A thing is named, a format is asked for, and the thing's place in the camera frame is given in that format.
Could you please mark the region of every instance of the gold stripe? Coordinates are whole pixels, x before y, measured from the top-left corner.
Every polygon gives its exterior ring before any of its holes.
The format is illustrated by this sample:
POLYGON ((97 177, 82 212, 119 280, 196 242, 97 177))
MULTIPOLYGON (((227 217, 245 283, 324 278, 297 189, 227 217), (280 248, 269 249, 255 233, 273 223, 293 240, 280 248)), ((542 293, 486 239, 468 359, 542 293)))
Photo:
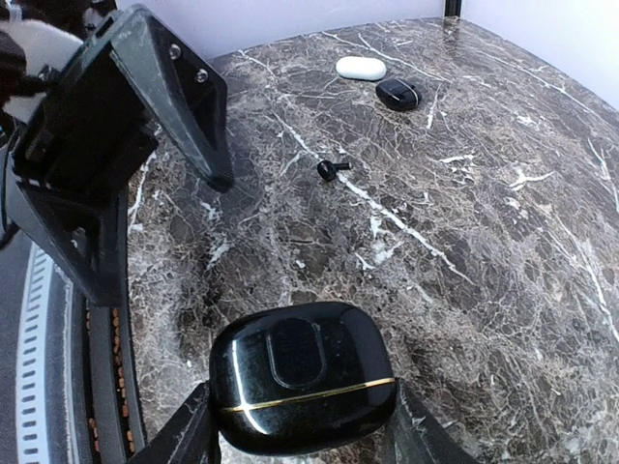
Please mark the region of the gold stripe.
POLYGON ((317 398, 328 398, 329 396, 335 396, 337 394, 344 394, 350 392, 356 392, 358 390, 369 389, 371 387, 378 387, 380 385, 393 384, 396 381, 394 378, 372 380, 371 382, 365 382, 364 384, 352 385, 350 387, 343 387, 341 389, 334 389, 328 391, 321 391, 318 393, 303 394, 301 396, 293 396, 286 399, 276 399, 275 401, 265 401, 263 403, 244 404, 241 406, 235 406, 233 408, 221 408, 223 413, 242 413, 245 411, 255 411, 256 409, 272 408, 274 406, 281 406, 284 404, 300 403, 302 401, 310 401, 317 398))

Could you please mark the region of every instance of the brown marble surface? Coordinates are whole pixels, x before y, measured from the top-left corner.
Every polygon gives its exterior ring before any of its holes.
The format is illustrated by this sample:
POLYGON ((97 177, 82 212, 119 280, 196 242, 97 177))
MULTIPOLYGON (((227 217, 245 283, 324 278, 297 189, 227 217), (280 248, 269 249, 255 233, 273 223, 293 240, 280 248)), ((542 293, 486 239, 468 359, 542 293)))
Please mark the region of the brown marble surface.
MULTIPOLYGON (((463 21, 313 34, 215 63, 237 187, 217 195, 167 140, 133 179, 137 373, 153 436, 245 314, 342 300, 482 462, 619 459, 619 115, 463 21), (395 113, 344 55, 381 58, 395 113), (321 159, 353 170, 331 184, 321 159)), ((372 463, 380 438, 298 459, 372 463)))

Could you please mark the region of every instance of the glossy black case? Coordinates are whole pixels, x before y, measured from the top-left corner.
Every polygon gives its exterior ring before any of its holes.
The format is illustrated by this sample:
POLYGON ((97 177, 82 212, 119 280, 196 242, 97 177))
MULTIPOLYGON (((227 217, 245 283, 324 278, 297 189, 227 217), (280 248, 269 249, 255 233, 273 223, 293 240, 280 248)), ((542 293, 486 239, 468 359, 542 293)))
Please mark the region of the glossy black case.
POLYGON ((252 454, 293 455, 353 442, 394 412, 382 336, 358 307, 303 304, 228 326, 211 353, 223 437, 252 454))

